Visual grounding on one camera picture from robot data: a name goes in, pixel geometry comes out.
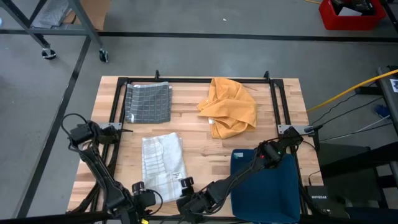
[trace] caster wheel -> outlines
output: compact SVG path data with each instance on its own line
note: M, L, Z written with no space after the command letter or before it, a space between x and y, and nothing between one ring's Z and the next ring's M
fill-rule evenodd
M43 56L43 58L46 59L46 60L53 60L53 59L57 56L57 54L55 53L55 51L53 51L53 50L51 50L51 49L50 49L50 55L49 55L47 52L48 52L48 50L43 50L43 51L42 51L42 56Z
M99 50L99 59L102 62L108 62L108 52L106 50Z

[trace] white striped towel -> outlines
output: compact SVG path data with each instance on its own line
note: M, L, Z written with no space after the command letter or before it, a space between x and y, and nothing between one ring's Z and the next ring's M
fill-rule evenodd
M146 189L156 190L164 202L181 196L181 179L187 177L182 143L177 133L142 138L142 181Z

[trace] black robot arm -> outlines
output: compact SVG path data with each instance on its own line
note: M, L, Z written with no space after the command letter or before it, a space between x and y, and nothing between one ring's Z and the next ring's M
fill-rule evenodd
M155 204L153 190L144 190L144 183L133 185L134 196L128 189L111 176L105 166L100 152L99 144L112 144L119 140L121 130L116 130L110 125L101 129L93 121L85 121L79 124L68 133L70 140L69 149L79 153L80 158L85 162L93 173L97 183L104 192L104 201L108 212L113 218L118 218L123 224L138 224L149 215L146 207Z
M278 166L286 154L286 148L295 148L302 141L301 135L294 128L289 128L278 142L260 143L254 149L253 159L226 179L212 182L199 192L193 192L192 178L183 180L182 184L187 188L183 190L183 197L177 200L177 207L183 219L190 223L198 223L203 220L204 215L218 212L235 186L260 170Z

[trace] cable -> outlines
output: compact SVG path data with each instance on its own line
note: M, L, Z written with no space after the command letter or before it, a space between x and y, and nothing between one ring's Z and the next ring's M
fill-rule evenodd
M336 96L330 98L329 100L326 100L325 102L323 102L323 103L321 103L321 104L319 104L319 105L314 106L313 108L307 110L307 112L316 110L316 109L320 108L321 106L325 106L325 105L327 105L328 103L337 100L338 98L342 97L343 95L349 93L349 92L352 91L352 90L355 90L356 88L358 88L358 87L360 87L360 86L366 85L366 84L368 84L368 83L370 83L370 82L373 82L373 81L376 81L376 80L378 80L378 79L387 77L387 76L389 76L389 75L393 75L393 74L395 74L395 73L398 73L398 69L397 69L397 70L394 70L394 71L391 71L391 72L384 73L384 74L382 74L382 75L378 75L378 76L373 77L373 78L370 78L370 79L368 79L368 80L366 80L366 81L363 81L363 82L361 82L361 83L359 83L359 84L357 84L357 85L355 85L355 86L352 86L351 88L347 89L346 91L343 91L342 93L340 93L340 94L338 94L338 95L336 95Z
M313 144L311 144L311 143L309 143L309 142L307 142L307 141L305 141L305 140L303 140L303 142L309 144L311 147L313 147L313 148L315 149L315 146L314 146Z
M321 172L321 171L319 170L319 171L313 172L312 174L317 174L317 173L319 173L319 172ZM308 176L308 183L310 184L310 186L312 186L312 184L311 184L311 175L312 175L312 174L310 174L310 175Z
M336 137L333 137L333 138L324 139L324 140L321 140L319 142L329 141L329 140L332 140L332 139L342 138L342 137L350 136L350 135L353 135L353 134L362 133L362 132L365 132L365 131L370 131L370 130L381 128L381 127L384 127L384 126L387 126L387 125L390 125L390 124L393 124L393 123L383 124L383 125L380 125L380 126L377 126L377 127L374 127L374 128L369 128L369 129L362 130L362 131L356 131L356 132L353 132L353 133L344 134L344 135L341 135L341 136L336 136Z
M322 2L316 2L316 1L311 1L311 0L304 0L306 2L310 2L310 3L315 3L315 4L321 4Z
M368 87L370 87L371 85L373 85L373 84L375 84L375 83L376 83L376 81L374 81L373 83L371 83L370 85L368 85ZM340 105L340 104L342 104L342 103L344 103L344 102L347 102L349 99L351 99L352 97L354 97L354 96L356 96L356 95L358 95L358 93L355 93L354 95L348 97L347 99L345 99L345 100L339 102L337 105L331 107L331 108L329 109L328 112L324 113L320 118L318 118L316 121L314 121L314 122L311 124L311 126L313 126L313 124L315 124L317 121L321 120L326 114L330 113L330 112L331 112L333 109L335 109L338 105Z
M371 126L377 124L378 122L384 121L385 119L387 119L387 118L389 118L389 117L390 117L390 115L385 116L385 117L381 118L380 120L378 120L378 121L376 121L376 122L373 122L373 123L371 123L371 124L369 124L369 125L367 125L367 126L361 128L361 129L357 130L356 132L365 130L366 128L370 128Z
M68 135L68 137L70 137L70 133L65 129L65 127L63 127L63 120L64 120L65 118L69 117L69 116L72 116L72 115L75 115L75 116L80 117L80 118L87 124L87 120L86 120L82 115L80 115L80 114L78 114L78 113L70 113L70 114L65 115L65 116L62 118L62 120L61 120L61 128L62 128L62 130Z
M377 98L377 99L375 99L375 100L372 100L372 101L370 101L369 103L366 103L366 104L364 104L364 105L362 105L362 106L356 107L356 108L351 109L351 110L349 110L349 111L347 111L347 112L345 112L345 113L342 113L342 114L340 114L340 115L338 115L338 116L335 116L334 118L325 121L325 122L324 122L323 124L321 124L321 125L325 125L325 124L329 123L330 121L333 121L333 120L336 119L336 118L339 118L339 117L341 117L341 116L343 116L343 115L346 115L346 114L348 114L348 113L350 113L350 112L352 112L352 111L354 111L354 110L358 110L358 109L360 109L360 108L362 108L362 107L364 107L364 106L367 106L367 105L369 105L369 104L371 104L371 103L373 103L373 102L375 102L375 101L377 101L377 100L380 100L380 99L382 99L382 98L383 98L383 97L381 96L380 98Z
M150 213L149 215L155 215L161 208L162 208L162 206L163 206L163 198L162 198L162 196L160 195L160 193L159 192L157 192L156 190L152 190L152 189L147 189L148 191L151 191L151 192L153 192L153 193L155 193L155 194L157 194L159 197L160 197L160 206L159 206L159 208L156 210L156 211L154 211L154 212L152 212L152 213Z

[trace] dark blue cloth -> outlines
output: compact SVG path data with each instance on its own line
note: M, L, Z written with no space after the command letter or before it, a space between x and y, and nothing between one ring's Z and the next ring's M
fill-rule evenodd
M235 149L231 156L231 174L245 166L253 155L252 149ZM277 168L253 174L231 191L232 213L250 222L298 222L298 182L294 158L285 155Z

